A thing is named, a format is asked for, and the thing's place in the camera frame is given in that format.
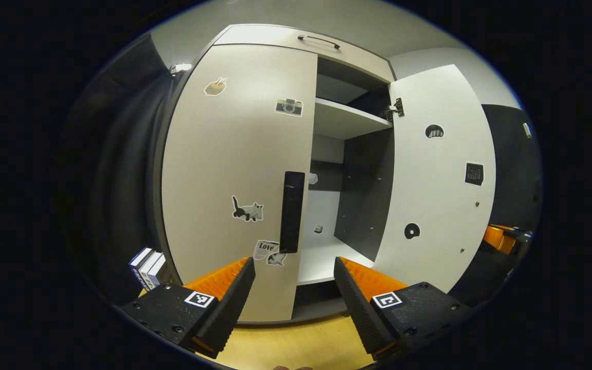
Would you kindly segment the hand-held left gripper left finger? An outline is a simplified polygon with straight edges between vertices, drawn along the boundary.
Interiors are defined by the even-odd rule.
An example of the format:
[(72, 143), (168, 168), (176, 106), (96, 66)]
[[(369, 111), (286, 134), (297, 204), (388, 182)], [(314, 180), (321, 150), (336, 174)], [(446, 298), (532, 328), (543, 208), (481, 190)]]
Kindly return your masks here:
[(244, 311), (255, 277), (254, 259), (243, 257), (187, 284), (167, 280), (115, 308), (159, 339), (215, 360)]

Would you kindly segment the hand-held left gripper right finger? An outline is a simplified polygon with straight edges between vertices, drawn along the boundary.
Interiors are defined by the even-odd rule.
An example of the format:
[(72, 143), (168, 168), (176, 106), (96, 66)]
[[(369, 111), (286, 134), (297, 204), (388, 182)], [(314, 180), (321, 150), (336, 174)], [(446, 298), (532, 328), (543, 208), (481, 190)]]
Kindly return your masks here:
[(417, 352), (467, 321), (473, 309), (428, 282), (405, 284), (337, 257), (334, 280), (375, 361)]

